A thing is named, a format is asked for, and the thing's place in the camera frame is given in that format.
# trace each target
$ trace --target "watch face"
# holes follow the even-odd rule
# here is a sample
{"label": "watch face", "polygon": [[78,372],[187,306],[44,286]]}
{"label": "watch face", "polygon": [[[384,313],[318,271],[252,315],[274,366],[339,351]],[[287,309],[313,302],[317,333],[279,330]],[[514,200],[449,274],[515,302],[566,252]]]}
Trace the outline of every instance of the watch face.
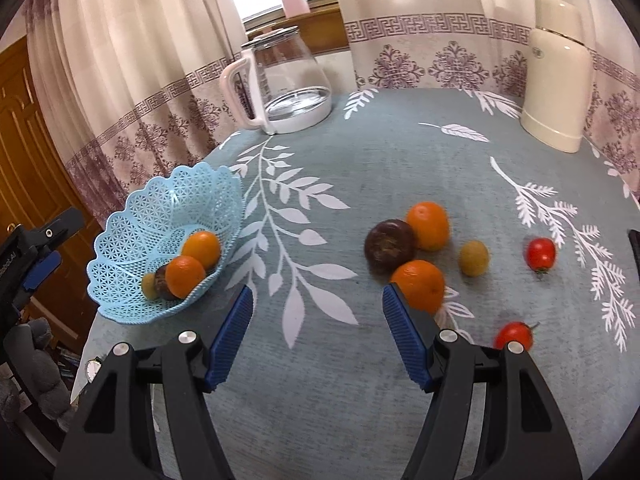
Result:
{"label": "watch face", "polygon": [[102,366],[100,364],[100,361],[97,361],[96,359],[91,359],[87,362],[86,368],[84,370],[87,381],[89,381],[90,383],[94,382],[96,375],[100,371],[100,366]]}

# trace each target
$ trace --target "glass kettle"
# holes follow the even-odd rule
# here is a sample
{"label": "glass kettle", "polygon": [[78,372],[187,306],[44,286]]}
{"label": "glass kettle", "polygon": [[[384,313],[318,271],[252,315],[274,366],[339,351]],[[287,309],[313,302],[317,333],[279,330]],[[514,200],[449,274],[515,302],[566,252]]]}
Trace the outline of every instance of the glass kettle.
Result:
{"label": "glass kettle", "polygon": [[[234,77],[241,70],[248,82],[253,119],[234,87]],[[298,132],[331,111],[329,81],[297,27],[274,30],[242,45],[241,58],[223,70],[220,88],[241,128],[261,128],[269,135]]]}

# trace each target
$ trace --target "blue plastic basket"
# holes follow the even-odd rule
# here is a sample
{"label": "blue plastic basket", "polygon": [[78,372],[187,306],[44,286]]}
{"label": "blue plastic basket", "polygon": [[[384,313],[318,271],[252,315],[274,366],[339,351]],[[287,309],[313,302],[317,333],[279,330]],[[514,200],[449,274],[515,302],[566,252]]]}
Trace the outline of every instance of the blue plastic basket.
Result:
{"label": "blue plastic basket", "polygon": [[[225,166],[206,162],[178,166],[169,178],[153,177],[127,198],[124,211],[109,216],[94,242],[97,258],[86,268],[89,296],[98,312],[123,324],[144,324],[171,316],[200,298],[233,253],[244,215],[242,184]],[[215,233],[222,245],[216,267],[182,301],[149,301],[142,277],[178,254],[196,231]]]}

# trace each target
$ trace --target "cherry tomato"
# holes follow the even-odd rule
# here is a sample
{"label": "cherry tomato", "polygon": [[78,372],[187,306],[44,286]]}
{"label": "cherry tomato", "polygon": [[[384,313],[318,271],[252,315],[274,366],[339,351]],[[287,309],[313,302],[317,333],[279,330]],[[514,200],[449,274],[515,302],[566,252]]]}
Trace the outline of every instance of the cherry tomato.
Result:
{"label": "cherry tomato", "polygon": [[530,241],[526,254],[527,265],[539,274],[544,274],[556,261],[556,244],[549,238]]}
{"label": "cherry tomato", "polygon": [[533,346],[533,332],[530,326],[521,321],[507,323],[495,337],[494,348],[502,350],[509,341],[517,341],[529,351]]}

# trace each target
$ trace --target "kettle handle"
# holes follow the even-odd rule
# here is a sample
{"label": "kettle handle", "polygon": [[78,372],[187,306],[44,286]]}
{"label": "kettle handle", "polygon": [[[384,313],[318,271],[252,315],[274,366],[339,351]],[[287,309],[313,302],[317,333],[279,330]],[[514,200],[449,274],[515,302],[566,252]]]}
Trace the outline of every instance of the kettle handle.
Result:
{"label": "kettle handle", "polygon": [[234,76],[248,63],[249,60],[243,57],[227,65],[220,75],[220,89],[229,106],[229,110],[231,110],[240,128],[244,128],[245,130],[258,130],[262,127],[262,121],[249,118],[244,111],[244,107],[233,85]]}

